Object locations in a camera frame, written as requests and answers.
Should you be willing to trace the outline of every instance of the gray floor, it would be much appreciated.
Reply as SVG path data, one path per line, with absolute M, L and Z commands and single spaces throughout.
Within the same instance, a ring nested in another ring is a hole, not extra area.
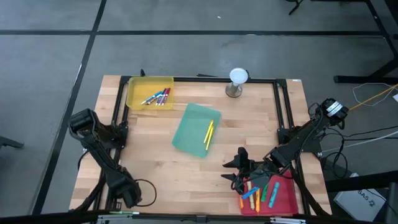
M 0 0 L 0 29 L 91 29 L 100 0 Z M 382 1 L 374 1 L 389 31 L 397 31 Z M 113 0 L 100 30 L 376 30 L 361 3 L 304 1 L 293 16 L 282 0 Z M 0 217 L 29 212 L 62 112 L 75 81 L 87 36 L 0 36 L 0 135 L 25 149 L 0 151 Z M 355 85 L 334 84 L 334 75 L 368 75 L 392 58 L 383 39 L 354 37 L 97 36 L 75 112 L 94 108 L 103 75 L 227 77 L 234 67 L 252 77 L 302 79 L 307 103 L 334 97 L 356 104 Z M 366 86 L 363 100 L 385 89 Z M 398 123 L 398 104 L 388 97 L 347 118 L 345 134 Z M 338 146 L 330 137 L 323 148 Z M 345 150 L 349 169 L 372 174 L 398 169 L 395 141 Z M 67 211 L 81 146 L 67 135 L 44 212 Z

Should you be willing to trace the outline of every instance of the red tray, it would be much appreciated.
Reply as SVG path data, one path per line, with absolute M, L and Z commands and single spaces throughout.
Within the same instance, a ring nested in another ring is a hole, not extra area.
M 291 173 L 288 170 L 285 174 L 287 177 L 291 177 Z M 274 189 L 275 183 L 279 182 L 278 193 L 275 198 L 273 208 L 269 208 L 269 199 L 271 198 L 272 190 Z M 248 187 L 245 184 L 244 193 L 248 191 Z M 254 204 L 256 204 L 256 193 L 253 194 Z M 279 177 L 273 175 L 271 180 L 268 183 L 267 197 L 266 201 L 260 201 L 260 212 L 257 213 L 256 209 L 251 210 L 249 198 L 243 200 L 243 209 L 241 209 L 242 215 L 290 215 L 296 214 L 299 212 L 299 208 L 297 206 L 296 194 L 294 190 L 294 183 L 292 179 L 286 179 L 283 177 Z

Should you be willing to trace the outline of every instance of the yellow plastic bin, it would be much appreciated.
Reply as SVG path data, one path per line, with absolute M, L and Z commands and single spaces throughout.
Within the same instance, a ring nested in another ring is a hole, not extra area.
M 167 101 L 163 106 L 157 106 L 157 99 L 150 105 L 141 105 L 143 101 L 164 88 L 170 88 Z M 173 77 L 132 77 L 129 80 L 129 91 L 126 104 L 132 110 L 171 110 L 173 109 Z

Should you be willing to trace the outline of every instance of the wooden table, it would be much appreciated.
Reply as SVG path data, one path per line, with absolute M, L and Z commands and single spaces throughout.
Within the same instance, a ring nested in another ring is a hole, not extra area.
M 120 76 L 106 75 L 99 90 L 95 111 L 104 124 L 111 121 Z M 147 179 L 157 188 L 156 203 L 132 210 L 148 213 L 240 215 L 231 182 L 221 174 L 236 172 L 222 164 L 229 162 L 244 146 L 249 158 L 260 161 L 277 146 L 278 119 L 272 85 L 246 83 L 239 98 L 225 94 L 225 83 L 175 82 L 174 109 L 165 111 L 135 111 L 128 114 L 129 134 L 121 154 L 121 165 L 135 179 Z M 295 125 L 308 121 L 307 104 L 300 80 L 287 80 L 290 104 Z M 179 151 L 171 144 L 188 103 L 198 103 L 221 112 L 221 122 L 212 140 L 211 151 L 204 159 Z M 329 213 L 320 163 L 312 154 L 303 153 L 305 183 L 323 209 Z M 81 162 L 70 208 L 76 208 L 97 184 L 100 168 L 88 154 Z M 154 197 L 152 187 L 140 182 L 143 201 Z M 303 213 L 302 200 L 296 186 L 297 203 Z M 102 206 L 106 198 L 104 188 Z

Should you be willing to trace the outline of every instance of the teal plastic tray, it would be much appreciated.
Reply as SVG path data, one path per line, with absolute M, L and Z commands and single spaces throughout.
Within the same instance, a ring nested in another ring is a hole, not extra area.
M 173 146 L 195 156 L 206 157 L 211 149 L 220 119 L 221 113 L 219 111 L 194 103 L 188 104 L 174 135 Z M 203 141 L 211 120 L 214 121 L 213 137 L 206 151 L 206 144 Z

